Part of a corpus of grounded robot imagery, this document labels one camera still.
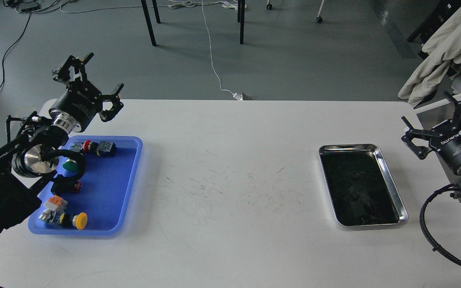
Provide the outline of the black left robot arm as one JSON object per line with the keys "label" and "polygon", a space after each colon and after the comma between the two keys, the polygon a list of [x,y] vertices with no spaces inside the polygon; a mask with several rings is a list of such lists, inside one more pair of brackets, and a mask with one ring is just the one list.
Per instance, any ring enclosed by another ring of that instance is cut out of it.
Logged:
{"label": "black left robot arm", "polygon": [[86,171],[83,153],[62,149],[69,134],[85,131],[96,115],[109,122],[123,108],[119,95],[123,84],[103,94],[88,80],[85,66],[93,56],[71,55],[53,72],[53,80],[66,90],[49,109],[49,117],[33,112],[7,118],[21,127],[0,148],[0,233],[41,207],[38,194],[48,183],[70,184],[82,178]]}

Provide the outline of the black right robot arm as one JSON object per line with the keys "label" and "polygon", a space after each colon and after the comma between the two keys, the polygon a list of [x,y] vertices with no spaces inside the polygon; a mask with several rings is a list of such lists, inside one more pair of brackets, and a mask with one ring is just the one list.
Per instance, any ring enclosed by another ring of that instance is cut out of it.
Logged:
{"label": "black right robot arm", "polygon": [[444,249],[434,239],[425,221],[426,208],[438,195],[450,192],[450,197],[461,199],[461,100],[457,100],[454,95],[449,93],[446,93],[446,98],[454,105],[452,118],[444,120],[430,130],[420,130],[415,129],[406,117],[402,117],[407,129],[401,140],[419,159],[425,159],[430,152],[435,152],[453,174],[459,176],[458,182],[439,188],[426,199],[421,207],[419,223],[424,237],[433,246],[433,251],[461,266],[461,260]]}

